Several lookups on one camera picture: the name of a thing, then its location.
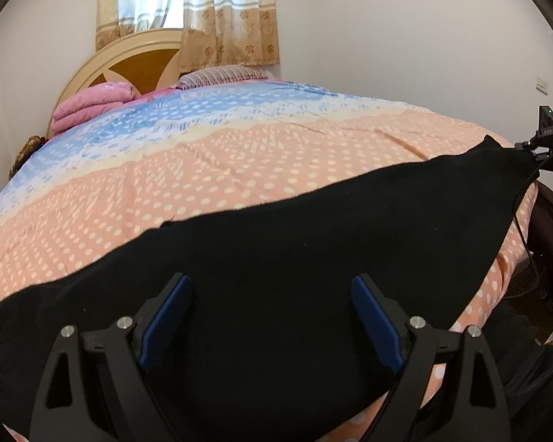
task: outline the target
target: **polka dot bedspread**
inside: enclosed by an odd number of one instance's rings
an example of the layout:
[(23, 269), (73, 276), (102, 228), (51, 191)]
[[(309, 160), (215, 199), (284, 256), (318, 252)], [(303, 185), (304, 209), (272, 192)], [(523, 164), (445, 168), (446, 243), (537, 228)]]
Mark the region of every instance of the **polka dot bedspread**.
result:
[[(70, 274), (166, 220), (282, 200), (384, 166), (459, 154), (486, 134), (406, 103), (277, 81), (177, 92), (106, 113), (47, 143), (0, 193), (0, 300)], [(536, 195), (533, 185), (518, 209), (525, 234)], [(484, 324), (523, 257), (512, 225), (452, 330)], [(443, 376), (444, 366), (436, 366), (426, 401)], [(320, 442), (359, 440), (382, 402)]]

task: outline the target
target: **striped pillow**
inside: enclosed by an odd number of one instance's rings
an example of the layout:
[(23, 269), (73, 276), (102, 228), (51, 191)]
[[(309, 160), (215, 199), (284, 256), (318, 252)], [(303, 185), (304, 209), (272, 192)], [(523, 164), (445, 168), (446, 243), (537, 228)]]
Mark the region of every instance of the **striped pillow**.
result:
[(193, 88), (211, 87), (223, 83), (235, 83), (249, 79), (268, 79), (261, 70), (242, 66), (240, 64), (227, 64), (204, 68), (180, 76), (173, 88), (179, 90), (191, 90)]

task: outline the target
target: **wooden headboard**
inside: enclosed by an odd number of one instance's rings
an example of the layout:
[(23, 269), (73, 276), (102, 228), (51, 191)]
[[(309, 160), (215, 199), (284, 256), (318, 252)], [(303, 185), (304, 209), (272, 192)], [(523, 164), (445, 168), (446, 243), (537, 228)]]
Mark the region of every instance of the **wooden headboard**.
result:
[(180, 76), (181, 36), (182, 30), (161, 28), (111, 43), (84, 63), (62, 91), (56, 106), (78, 91), (105, 81), (128, 81), (142, 95), (173, 85)]

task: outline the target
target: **blue gripper pad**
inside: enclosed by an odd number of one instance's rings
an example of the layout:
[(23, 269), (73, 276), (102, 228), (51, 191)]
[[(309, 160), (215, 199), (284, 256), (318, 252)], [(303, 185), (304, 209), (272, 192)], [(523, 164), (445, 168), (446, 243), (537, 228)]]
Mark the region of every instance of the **blue gripper pad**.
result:
[(379, 360), (393, 373), (400, 372), (406, 363), (401, 351), (401, 337), (362, 277), (356, 276), (352, 280), (350, 296)]
[(133, 347), (143, 371), (148, 372), (162, 362), (190, 306), (192, 294), (191, 280), (175, 274), (160, 295), (147, 300), (137, 313)]

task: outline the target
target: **pillowcase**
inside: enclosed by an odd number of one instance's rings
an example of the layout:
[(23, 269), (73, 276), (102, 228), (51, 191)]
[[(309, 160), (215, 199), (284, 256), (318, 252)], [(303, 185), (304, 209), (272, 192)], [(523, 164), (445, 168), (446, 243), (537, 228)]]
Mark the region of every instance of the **pillowcase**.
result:
[(78, 109), (77, 111), (60, 119), (54, 119), (51, 122), (51, 131), (53, 131), (53, 133), (55, 134), (61, 133), (69, 128), (73, 128), (74, 126), (78, 126), (79, 124), (86, 123), (87, 121), (90, 121), (91, 119), (100, 116), (107, 111), (117, 109), (123, 104), (124, 103), (121, 101), (115, 101), (113, 103), (94, 105), (87, 108)]
[(131, 83), (123, 81), (100, 83), (78, 91), (74, 96), (62, 101), (53, 112), (53, 119), (62, 119), (89, 106), (127, 103), (138, 96), (140, 96), (139, 91)]
[(249, 79), (268, 79), (261, 70), (242, 66), (240, 64), (227, 64), (204, 68), (180, 76), (173, 88), (179, 90), (192, 90), (193, 88), (211, 87), (223, 83), (235, 83)]

